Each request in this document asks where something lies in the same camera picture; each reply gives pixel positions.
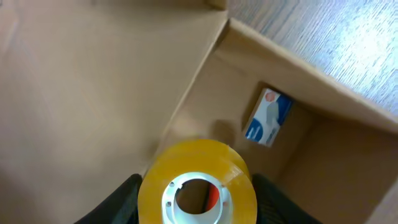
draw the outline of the wooden surface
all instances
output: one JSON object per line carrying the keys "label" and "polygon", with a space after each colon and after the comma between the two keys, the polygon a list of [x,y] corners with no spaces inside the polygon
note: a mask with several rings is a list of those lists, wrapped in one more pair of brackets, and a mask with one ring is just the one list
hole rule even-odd
{"label": "wooden surface", "polygon": [[230,0],[229,16],[397,115],[394,4],[388,0]]}

